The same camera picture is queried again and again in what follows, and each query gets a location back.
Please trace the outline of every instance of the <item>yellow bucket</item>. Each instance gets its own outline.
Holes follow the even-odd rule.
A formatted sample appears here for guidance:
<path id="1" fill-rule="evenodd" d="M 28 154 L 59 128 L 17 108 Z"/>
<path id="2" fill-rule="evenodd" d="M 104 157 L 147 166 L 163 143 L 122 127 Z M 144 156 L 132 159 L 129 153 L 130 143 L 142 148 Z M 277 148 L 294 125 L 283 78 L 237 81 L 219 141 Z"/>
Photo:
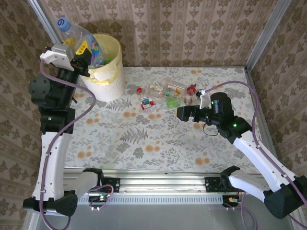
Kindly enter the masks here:
<path id="1" fill-rule="evenodd" d="M 111 61 L 105 66 L 89 69 L 91 76 L 82 76 L 82 80 L 97 100 L 110 102 L 119 98 L 126 89 L 121 46 L 108 34 L 94 34 L 94 37 L 104 53 L 104 60 Z"/>

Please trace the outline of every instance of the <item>gray floor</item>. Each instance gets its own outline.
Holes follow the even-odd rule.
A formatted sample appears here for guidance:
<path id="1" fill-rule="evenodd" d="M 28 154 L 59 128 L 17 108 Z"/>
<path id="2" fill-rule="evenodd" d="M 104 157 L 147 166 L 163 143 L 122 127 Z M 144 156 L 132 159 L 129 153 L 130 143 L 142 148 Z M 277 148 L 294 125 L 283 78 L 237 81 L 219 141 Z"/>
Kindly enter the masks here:
<path id="1" fill-rule="evenodd" d="M 257 199 L 248 196 L 245 206 L 257 217 L 259 230 L 292 230 L 287 218 L 278 220 Z M 78 206 L 69 230 L 243 230 L 240 210 L 226 211 L 209 205 L 109 205 L 92 212 Z M 248 229 L 254 229 L 246 215 Z M 54 227 L 62 229 L 67 218 L 48 217 Z M 48 230 L 39 221 L 38 230 Z"/>

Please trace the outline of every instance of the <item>wall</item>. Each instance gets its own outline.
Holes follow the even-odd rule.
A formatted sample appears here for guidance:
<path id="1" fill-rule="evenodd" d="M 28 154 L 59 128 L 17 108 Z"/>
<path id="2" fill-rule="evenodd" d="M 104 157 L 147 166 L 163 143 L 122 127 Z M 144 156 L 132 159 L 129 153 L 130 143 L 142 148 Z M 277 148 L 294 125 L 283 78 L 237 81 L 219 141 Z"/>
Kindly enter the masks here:
<path id="1" fill-rule="evenodd" d="M 117 38 L 124 66 L 243 66 L 276 0 L 41 0 L 52 23 L 67 17 Z"/>
<path id="2" fill-rule="evenodd" d="M 36 183 L 40 114 L 28 83 L 39 74 L 39 55 L 48 44 L 27 1 L 0 1 L 0 230 L 21 229 L 23 200 Z"/>
<path id="3" fill-rule="evenodd" d="M 252 75 L 279 157 L 307 175 L 306 0 L 292 0 Z"/>

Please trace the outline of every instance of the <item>floral tablecloth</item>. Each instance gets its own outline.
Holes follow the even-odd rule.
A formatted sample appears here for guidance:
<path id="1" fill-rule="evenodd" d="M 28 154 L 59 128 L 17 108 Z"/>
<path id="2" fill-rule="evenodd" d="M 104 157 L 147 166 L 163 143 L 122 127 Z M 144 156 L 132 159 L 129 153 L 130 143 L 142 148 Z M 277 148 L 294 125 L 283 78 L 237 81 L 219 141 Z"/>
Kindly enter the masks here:
<path id="1" fill-rule="evenodd" d="M 124 73 L 125 93 L 109 103 L 96 102 L 93 110 L 74 125 L 67 167 L 218 173 L 236 165 L 247 173 L 258 172 L 226 139 L 204 134 L 204 123 L 181 122 L 175 109 L 146 114 L 140 110 L 136 95 L 137 88 L 161 84 L 163 78 L 185 85 L 195 83 L 199 89 L 230 80 L 247 82 L 243 68 L 127 67 Z M 251 123 L 254 108 L 245 86 L 229 84 L 217 91 L 227 93 L 235 114 Z M 80 115 L 92 99 L 80 90 L 74 97 L 78 103 L 72 107 Z M 212 126 L 205 131 L 216 133 Z"/>

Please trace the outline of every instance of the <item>blue bottle cap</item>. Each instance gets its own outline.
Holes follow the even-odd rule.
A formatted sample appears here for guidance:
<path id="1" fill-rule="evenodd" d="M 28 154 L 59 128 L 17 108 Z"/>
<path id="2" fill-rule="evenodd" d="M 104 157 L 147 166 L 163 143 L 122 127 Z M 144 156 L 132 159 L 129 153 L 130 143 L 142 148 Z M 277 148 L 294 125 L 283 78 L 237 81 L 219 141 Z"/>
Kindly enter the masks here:
<path id="1" fill-rule="evenodd" d="M 70 29 L 71 23 L 66 18 L 59 18 L 57 20 L 57 27 L 59 30 L 65 32 Z"/>

